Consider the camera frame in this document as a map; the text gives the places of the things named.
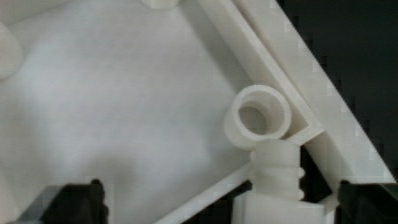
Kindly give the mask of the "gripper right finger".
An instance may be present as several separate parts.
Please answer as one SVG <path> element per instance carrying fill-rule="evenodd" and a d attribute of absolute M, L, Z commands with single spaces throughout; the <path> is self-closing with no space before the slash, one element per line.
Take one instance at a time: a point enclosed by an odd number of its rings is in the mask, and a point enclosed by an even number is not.
<path fill-rule="evenodd" d="M 398 183 L 340 183 L 335 224 L 398 224 Z"/>

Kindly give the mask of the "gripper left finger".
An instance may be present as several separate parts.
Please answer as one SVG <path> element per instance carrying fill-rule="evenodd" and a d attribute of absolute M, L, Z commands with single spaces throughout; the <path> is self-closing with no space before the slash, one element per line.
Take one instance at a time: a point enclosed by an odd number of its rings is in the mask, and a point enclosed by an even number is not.
<path fill-rule="evenodd" d="M 49 186 L 15 224 L 109 224 L 106 187 L 99 179 L 86 184 Z"/>

